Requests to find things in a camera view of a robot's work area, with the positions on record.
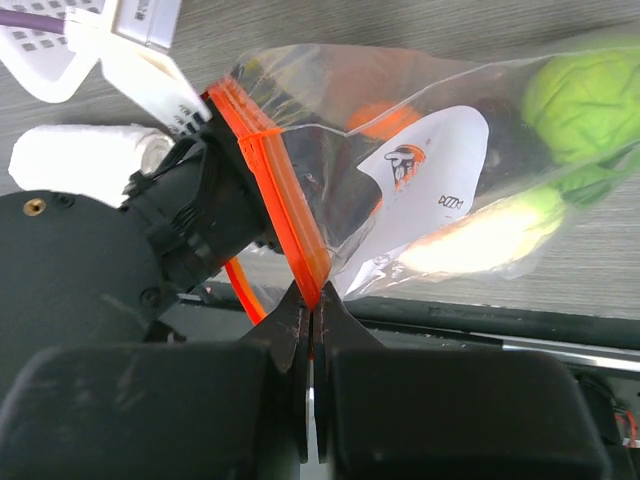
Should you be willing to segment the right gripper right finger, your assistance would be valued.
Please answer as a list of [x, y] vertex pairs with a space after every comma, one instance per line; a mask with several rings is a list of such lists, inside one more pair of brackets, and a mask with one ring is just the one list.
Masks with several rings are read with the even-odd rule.
[[314, 418], [319, 458], [338, 465], [376, 465], [383, 439], [375, 417], [382, 412], [376, 383], [385, 347], [344, 306], [327, 283], [312, 313]]

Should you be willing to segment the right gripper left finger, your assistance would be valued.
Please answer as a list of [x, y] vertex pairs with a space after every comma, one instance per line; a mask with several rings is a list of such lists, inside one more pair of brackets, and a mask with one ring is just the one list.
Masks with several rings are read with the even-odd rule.
[[311, 311], [296, 283], [277, 307], [240, 342], [267, 349], [276, 370], [276, 403], [284, 411], [288, 434], [299, 462], [308, 461], [308, 403], [310, 386]]

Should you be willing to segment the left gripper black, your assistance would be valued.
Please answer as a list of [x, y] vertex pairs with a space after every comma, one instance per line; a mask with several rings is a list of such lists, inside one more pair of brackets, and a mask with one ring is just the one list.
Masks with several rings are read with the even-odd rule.
[[219, 112], [180, 138], [150, 173], [134, 173], [120, 210], [142, 230], [165, 283], [190, 293], [247, 246], [281, 253], [254, 175]]

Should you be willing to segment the clear zip bag orange seal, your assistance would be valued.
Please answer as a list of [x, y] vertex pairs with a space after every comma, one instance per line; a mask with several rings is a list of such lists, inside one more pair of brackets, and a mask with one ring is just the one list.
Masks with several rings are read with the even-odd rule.
[[[222, 113], [254, 175], [291, 275], [308, 304], [325, 283], [356, 299], [407, 281], [517, 276], [580, 211], [528, 256], [470, 275], [425, 275], [399, 263], [414, 242], [500, 199], [570, 171], [523, 119], [529, 81], [557, 56], [639, 47], [626, 25], [495, 62], [420, 51], [298, 44], [240, 59], [205, 98]], [[422, 118], [387, 141], [346, 127], [367, 104]]]

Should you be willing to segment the orange fake fruit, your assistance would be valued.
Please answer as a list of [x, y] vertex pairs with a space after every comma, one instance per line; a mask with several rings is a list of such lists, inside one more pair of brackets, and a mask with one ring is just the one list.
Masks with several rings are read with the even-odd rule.
[[421, 118], [422, 114], [411, 106], [381, 102], [357, 109], [346, 127], [368, 138], [387, 141]]

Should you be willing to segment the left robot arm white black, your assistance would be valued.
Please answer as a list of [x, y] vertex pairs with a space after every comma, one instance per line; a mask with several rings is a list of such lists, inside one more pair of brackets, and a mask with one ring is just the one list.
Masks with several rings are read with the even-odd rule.
[[279, 249], [237, 135], [213, 110], [121, 206], [23, 191], [1, 199], [1, 387], [55, 346], [140, 342], [179, 293], [251, 244]]

